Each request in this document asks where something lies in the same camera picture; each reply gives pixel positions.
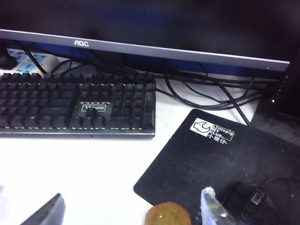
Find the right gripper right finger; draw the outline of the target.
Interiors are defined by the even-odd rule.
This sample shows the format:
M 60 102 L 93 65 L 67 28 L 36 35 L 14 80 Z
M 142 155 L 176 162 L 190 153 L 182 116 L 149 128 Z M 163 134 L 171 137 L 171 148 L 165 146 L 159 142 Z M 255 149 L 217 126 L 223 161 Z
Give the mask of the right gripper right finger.
M 200 209 L 202 225 L 235 225 L 232 215 L 216 199 L 212 187 L 206 187 L 201 191 Z

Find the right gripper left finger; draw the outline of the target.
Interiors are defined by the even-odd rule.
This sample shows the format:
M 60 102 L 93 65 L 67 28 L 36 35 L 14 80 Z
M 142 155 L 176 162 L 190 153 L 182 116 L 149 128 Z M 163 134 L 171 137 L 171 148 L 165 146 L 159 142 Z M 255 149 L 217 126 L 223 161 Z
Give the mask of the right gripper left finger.
M 57 193 L 40 209 L 22 222 L 22 225 L 61 225 L 65 213 L 65 202 Z

